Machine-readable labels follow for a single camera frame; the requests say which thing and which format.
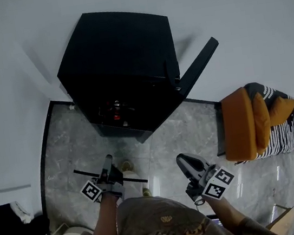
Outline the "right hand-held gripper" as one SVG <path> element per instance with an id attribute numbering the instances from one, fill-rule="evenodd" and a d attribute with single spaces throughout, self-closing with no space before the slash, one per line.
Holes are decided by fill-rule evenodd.
<path id="1" fill-rule="evenodd" d="M 210 165 L 203 157 L 195 154 L 178 154 L 176 163 L 190 181 L 185 192 L 194 202 L 202 196 L 220 200 L 235 178 L 234 173 L 227 168 Z"/>

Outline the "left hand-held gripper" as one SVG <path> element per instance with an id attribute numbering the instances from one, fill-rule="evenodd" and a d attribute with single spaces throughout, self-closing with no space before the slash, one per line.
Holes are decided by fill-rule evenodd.
<path id="1" fill-rule="evenodd" d="M 113 166 L 112 161 L 112 155 L 105 156 L 101 174 L 77 171 L 79 175 L 90 177 L 80 190 L 88 200 L 100 202 L 104 193 L 110 193 L 118 198 L 124 197 L 123 174 Z"/>

